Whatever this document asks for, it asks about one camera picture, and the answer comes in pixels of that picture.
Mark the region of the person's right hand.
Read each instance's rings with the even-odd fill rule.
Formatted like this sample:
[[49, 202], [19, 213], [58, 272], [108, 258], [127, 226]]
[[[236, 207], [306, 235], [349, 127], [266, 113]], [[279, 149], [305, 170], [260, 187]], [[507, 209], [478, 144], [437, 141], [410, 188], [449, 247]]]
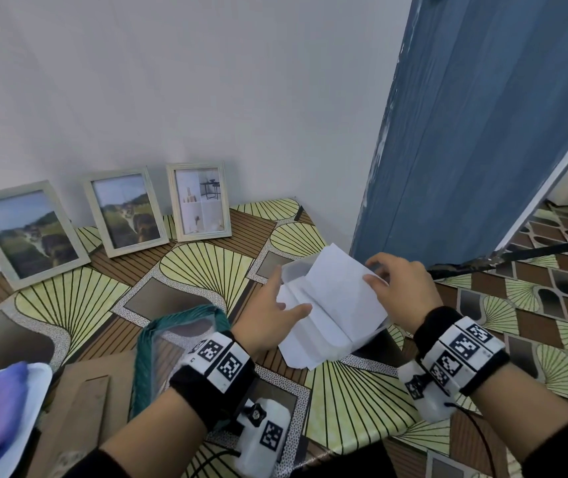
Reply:
[[415, 335], [433, 310], [443, 302], [435, 283], [424, 265], [387, 253], [378, 253], [365, 265], [385, 280], [390, 289], [385, 299], [378, 299], [391, 321], [401, 329]]

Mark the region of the person's left hand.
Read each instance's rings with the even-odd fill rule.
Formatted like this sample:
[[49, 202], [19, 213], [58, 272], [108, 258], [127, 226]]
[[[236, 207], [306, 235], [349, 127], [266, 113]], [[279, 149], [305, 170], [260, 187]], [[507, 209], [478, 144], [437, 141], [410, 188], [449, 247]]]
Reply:
[[274, 268], [267, 283], [251, 298], [232, 326], [233, 336], [252, 359], [278, 347], [292, 330], [280, 327], [276, 318], [281, 270], [280, 265]]

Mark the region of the white paper sheet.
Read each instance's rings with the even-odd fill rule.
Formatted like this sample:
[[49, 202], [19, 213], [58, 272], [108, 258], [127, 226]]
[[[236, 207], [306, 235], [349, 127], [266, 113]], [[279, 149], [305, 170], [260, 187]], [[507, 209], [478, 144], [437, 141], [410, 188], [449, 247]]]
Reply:
[[277, 301], [290, 310], [312, 306], [279, 345], [288, 367], [314, 369], [343, 359], [391, 325], [364, 275], [374, 273], [335, 244], [281, 268]]

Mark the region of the person's right forearm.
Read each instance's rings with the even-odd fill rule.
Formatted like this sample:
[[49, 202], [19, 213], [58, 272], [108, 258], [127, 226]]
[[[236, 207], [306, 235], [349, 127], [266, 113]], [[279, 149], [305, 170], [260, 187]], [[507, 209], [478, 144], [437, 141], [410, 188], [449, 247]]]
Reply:
[[510, 362], [471, 400], [519, 463], [568, 425], [568, 402]]

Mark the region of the person's left forearm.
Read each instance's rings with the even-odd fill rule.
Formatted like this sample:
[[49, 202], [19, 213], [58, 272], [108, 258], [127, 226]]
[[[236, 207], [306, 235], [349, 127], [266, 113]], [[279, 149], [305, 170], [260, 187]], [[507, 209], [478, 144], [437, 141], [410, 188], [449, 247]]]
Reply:
[[208, 431], [173, 389], [100, 446], [131, 478], [180, 478]]

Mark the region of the black marker wristband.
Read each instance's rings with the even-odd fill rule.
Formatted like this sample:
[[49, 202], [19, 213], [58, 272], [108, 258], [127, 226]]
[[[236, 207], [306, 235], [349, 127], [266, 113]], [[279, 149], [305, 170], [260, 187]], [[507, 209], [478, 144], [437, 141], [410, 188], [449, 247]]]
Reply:
[[414, 339], [417, 361], [451, 397], [470, 396], [510, 362], [500, 339], [449, 306], [430, 311]]
[[255, 363], [232, 331], [215, 332], [182, 357], [168, 385], [212, 432], [237, 418], [255, 386]]

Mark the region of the black metal rod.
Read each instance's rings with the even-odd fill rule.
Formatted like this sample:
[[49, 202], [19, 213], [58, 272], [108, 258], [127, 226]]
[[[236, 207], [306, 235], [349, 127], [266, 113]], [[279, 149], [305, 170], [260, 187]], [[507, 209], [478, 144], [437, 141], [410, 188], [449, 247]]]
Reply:
[[517, 250], [514, 252], [494, 252], [489, 256], [478, 257], [460, 265], [436, 264], [432, 265], [427, 272], [433, 280], [447, 279], [455, 276], [477, 272], [486, 272], [495, 269], [505, 263], [529, 260], [538, 257], [552, 256], [568, 253], [568, 243], [561, 243], [549, 247], [537, 249]]

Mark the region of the blue wooden door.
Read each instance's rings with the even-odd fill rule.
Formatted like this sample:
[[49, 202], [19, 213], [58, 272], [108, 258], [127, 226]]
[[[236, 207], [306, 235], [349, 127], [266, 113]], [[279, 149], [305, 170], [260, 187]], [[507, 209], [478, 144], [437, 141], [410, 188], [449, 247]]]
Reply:
[[413, 0], [350, 254], [492, 254], [568, 149], [568, 0]]

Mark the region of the brown cardboard backing board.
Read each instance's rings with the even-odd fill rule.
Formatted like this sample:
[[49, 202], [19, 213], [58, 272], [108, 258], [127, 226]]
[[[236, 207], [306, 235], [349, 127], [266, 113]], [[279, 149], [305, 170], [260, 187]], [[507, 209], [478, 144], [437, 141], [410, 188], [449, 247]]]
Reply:
[[136, 351], [65, 367], [27, 478], [61, 477], [128, 422]]

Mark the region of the black left sleeve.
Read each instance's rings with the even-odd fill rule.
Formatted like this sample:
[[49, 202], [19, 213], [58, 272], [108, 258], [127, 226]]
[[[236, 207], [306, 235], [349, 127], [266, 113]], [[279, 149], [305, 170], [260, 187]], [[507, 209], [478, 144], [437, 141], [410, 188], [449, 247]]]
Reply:
[[62, 478], [131, 478], [122, 466], [100, 448], [73, 465]]

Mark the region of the interior photo frame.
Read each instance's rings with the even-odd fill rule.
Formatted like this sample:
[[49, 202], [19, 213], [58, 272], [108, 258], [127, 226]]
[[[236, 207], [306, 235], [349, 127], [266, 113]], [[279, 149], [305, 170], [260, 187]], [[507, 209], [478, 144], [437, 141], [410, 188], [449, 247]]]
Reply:
[[166, 166], [176, 240], [181, 243], [232, 236], [224, 165], [173, 163]]

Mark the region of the teal frame with clear pane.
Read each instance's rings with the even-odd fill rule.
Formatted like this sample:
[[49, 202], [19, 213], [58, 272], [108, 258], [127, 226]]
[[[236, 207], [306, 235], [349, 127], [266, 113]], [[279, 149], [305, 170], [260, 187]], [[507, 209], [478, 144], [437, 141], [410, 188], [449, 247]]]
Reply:
[[223, 310], [198, 305], [151, 321], [137, 340], [129, 419], [146, 409], [168, 386], [179, 360], [216, 331], [230, 329]]

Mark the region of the white door frame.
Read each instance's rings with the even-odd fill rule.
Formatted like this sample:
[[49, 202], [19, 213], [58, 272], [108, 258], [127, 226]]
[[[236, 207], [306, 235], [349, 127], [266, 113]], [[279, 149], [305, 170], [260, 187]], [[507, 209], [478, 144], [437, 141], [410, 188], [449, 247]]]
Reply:
[[522, 212], [519, 214], [518, 218], [514, 221], [511, 227], [504, 234], [503, 238], [499, 241], [499, 244], [495, 247], [494, 251], [498, 252], [505, 249], [505, 246], [510, 241], [511, 237], [520, 229], [520, 227], [526, 222], [527, 218], [532, 214], [532, 212], [537, 208], [537, 206], [545, 199], [545, 197], [551, 192], [554, 186], [557, 184], [559, 179], [568, 170], [568, 149], [562, 158], [558, 161], [552, 171], [549, 173], [547, 178], [544, 179], [543, 183], [539, 186], [536, 192], [533, 194], [530, 202], [524, 207]]

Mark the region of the small dog photo frame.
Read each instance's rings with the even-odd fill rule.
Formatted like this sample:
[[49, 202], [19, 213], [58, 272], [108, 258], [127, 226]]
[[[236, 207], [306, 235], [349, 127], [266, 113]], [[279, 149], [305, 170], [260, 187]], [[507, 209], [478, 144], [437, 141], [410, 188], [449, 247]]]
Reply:
[[81, 180], [107, 257], [121, 257], [168, 244], [146, 167], [101, 171]]

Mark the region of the large dog photo frame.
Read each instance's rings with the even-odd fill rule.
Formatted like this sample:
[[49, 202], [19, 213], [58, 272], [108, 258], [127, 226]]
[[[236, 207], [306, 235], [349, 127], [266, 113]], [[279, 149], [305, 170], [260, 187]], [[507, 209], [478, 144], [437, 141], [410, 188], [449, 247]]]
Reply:
[[48, 181], [0, 190], [0, 271], [20, 290], [90, 263]]

